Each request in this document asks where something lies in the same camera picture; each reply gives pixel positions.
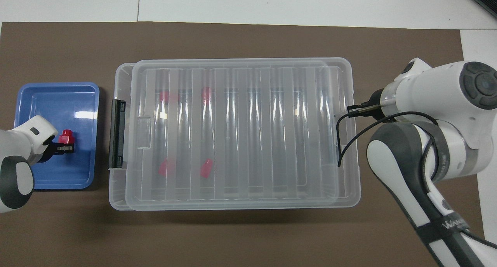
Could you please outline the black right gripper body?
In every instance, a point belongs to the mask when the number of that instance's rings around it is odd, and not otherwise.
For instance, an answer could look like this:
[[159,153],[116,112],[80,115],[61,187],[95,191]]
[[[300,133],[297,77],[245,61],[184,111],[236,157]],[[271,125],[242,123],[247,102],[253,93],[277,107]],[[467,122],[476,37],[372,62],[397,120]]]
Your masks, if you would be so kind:
[[376,90],[369,99],[369,104],[374,106],[375,109],[370,111],[370,116],[373,118],[385,118],[382,108],[381,108],[381,95],[383,93],[383,89]]

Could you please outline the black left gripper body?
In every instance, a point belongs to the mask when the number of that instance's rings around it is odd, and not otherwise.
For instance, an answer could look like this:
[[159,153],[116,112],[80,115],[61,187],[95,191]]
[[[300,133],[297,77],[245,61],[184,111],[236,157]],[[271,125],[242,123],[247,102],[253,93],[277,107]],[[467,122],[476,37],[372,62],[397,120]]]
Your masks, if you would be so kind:
[[55,152],[57,152],[57,146],[56,143],[53,142],[53,138],[54,137],[49,137],[50,140],[47,139],[45,141],[45,143],[47,143],[47,147],[45,148],[44,152],[41,154],[41,157],[39,159],[40,164],[51,159],[51,157],[53,157]]

